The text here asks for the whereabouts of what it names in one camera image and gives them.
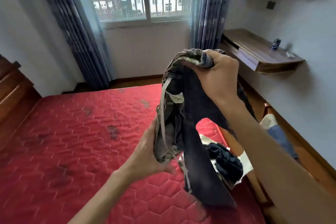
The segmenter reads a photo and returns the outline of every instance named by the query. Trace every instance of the hexagonal quilting pattern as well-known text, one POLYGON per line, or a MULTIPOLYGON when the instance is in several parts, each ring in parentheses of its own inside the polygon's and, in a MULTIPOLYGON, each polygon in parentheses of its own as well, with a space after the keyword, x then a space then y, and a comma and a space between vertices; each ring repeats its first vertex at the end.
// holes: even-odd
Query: hexagonal quilting pattern
MULTIPOLYGON (((66 94, 42 99, 0 152, 1 223, 67 223, 132 154, 155 117, 161 85, 66 94)), ((216 126, 200 133, 222 142, 216 126)), ((183 190, 183 173, 138 181, 111 210, 107 223, 264 223, 242 183, 237 210, 200 208, 183 190)))

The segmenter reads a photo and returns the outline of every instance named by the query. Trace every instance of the blue curtain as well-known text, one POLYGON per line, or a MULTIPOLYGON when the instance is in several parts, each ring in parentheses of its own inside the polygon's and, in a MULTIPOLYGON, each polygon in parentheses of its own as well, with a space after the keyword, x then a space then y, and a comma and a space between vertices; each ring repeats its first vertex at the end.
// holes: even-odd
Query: blue curtain
POLYGON ((224 30, 227 0, 191 0, 190 48, 216 49, 224 30))
POLYGON ((95 90, 106 89, 114 71, 91 0, 47 0, 83 74, 95 90))

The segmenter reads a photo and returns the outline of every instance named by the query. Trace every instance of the window sill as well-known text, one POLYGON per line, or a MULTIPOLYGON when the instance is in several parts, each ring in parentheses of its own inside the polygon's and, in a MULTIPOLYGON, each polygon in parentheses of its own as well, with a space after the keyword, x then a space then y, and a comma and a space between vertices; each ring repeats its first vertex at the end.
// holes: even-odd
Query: window sill
POLYGON ((133 28, 133 27, 150 27, 165 25, 171 23, 186 22, 191 19, 190 15, 185 16, 172 16, 172 17, 157 17, 151 19, 143 20, 133 20, 133 21, 116 21, 116 22, 101 22, 101 26, 105 30, 116 29, 116 28, 133 28))

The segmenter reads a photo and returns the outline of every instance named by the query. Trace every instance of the person's right hand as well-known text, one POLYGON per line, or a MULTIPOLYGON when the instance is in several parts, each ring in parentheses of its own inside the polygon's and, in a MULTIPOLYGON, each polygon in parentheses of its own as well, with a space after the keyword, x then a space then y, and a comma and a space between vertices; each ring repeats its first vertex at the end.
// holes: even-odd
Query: person's right hand
POLYGON ((204 52, 211 57, 215 63, 214 67, 208 69, 187 65, 197 74, 204 92, 217 106, 237 102, 239 100, 237 96, 239 62, 213 50, 205 50, 204 52))

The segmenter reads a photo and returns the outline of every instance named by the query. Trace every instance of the hand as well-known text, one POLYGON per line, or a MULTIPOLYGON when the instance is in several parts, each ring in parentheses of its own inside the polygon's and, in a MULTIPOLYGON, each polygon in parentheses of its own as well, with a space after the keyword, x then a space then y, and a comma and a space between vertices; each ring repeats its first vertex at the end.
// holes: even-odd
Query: hand
POLYGON ((206 54, 215 63, 213 68, 200 68, 193 64, 186 64, 197 74, 204 92, 218 106, 225 101, 226 104, 238 101, 237 76, 239 62, 227 55, 213 50, 205 50, 206 54))
POLYGON ((175 168, 171 166, 170 163, 159 163, 154 157, 153 150, 156 122, 157 119, 155 118, 149 128, 144 132, 132 155, 124 165, 118 169, 118 172, 127 176, 128 182, 130 183, 159 172, 168 172, 171 174, 175 172, 175 168))

